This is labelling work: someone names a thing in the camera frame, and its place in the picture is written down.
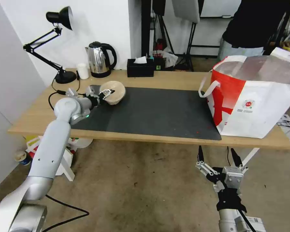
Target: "kettle handle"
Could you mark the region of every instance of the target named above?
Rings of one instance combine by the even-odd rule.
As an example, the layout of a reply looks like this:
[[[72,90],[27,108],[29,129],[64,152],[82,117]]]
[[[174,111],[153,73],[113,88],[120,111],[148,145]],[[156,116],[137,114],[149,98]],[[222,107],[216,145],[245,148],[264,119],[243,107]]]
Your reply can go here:
[[[117,55],[116,55],[115,49],[107,43],[102,43],[101,47],[105,48],[106,50],[110,50],[112,52],[112,55],[114,57],[114,62],[110,65],[110,69],[114,69],[115,65],[117,64]]]

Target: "black lamp shade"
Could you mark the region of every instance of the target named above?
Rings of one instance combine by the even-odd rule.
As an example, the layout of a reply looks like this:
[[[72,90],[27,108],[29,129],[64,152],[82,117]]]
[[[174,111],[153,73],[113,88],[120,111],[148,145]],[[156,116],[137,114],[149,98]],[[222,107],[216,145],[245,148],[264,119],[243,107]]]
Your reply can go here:
[[[46,19],[51,23],[62,24],[64,27],[72,30],[71,21],[73,20],[73,14],[69,6],[63,8],[59,13],[47,12]]]

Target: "wooden table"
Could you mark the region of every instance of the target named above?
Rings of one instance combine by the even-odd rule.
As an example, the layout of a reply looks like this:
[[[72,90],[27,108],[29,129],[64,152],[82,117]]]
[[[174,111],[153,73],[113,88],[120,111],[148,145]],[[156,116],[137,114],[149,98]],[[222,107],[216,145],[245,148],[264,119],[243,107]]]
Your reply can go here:
[[[210,76],[207,72],[162,72],[155,71],[154,77],[128,78],[127,71],[113,70],[111,75],[105,78],[90,77],[81,80],[79,93],[84,93],[87,86],[91,84],[101,85],[107,81],[116,80],[122,82],[126,87],[143,87],[159,89],[178,89],[178,90],[198,90],[200,82],[204,76]],[[78,88],[78,81],[69,84],[54,84],[55,89],[66,91],[69,87],[75,90]],[[204,90],[208,88],[210,78],[204,85]],[[17,133],[23,136],[43,135],[47,125],[55,119],[53,110],[48,104],[48,96],[54,90],[49,86],[32,104],[32,106],[16,121],[8,130],[10,133]],[[51,103],[55,103],[64,96],[55,94],[51,98]],[[104,131],[91,130],[71,130],[71,137],[92,138],[105,140],[127,140],[127,141],[144,141],[144,142],[163,142],[163,143],[181,143],[181,144],[198,144],[210,146],[230,146],[230,147],[251,147],[251,152],[243,160],[243,166],[257,153],[260,148],[290,150],[290,140],[285,136],[282,130],[275,126],[269,134],[263,139],[221,136],[221,140],[203,140],[191,138],[177,138],[167,136],[126,134]],[[64,173],[70,181],[74,179],[74,174],[65,160],[61,165]]]

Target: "electric kettle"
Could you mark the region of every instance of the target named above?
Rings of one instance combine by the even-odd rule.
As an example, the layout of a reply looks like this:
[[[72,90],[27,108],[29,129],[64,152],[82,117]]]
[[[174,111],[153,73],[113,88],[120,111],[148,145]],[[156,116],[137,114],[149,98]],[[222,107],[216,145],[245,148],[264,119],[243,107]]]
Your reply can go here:
[[[107,43],[92,42],[85,47],[90,66],[91,75],[93,77],[102,78],[111,74],[117,63],[117,55],[114,48]],[[106,50],[110,50],[114,57],[113,64],[110,64],[110,58]]]

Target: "black tissue box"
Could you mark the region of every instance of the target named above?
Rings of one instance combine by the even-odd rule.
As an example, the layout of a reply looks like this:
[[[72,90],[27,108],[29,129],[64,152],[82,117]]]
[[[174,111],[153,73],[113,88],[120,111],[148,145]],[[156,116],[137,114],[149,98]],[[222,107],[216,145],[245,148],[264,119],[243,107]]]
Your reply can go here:
[[[153,77],[154,76],[154,61],[146,59],[146,64],[136,64],[135,59],[128,59],[127,76],[128,77]]]

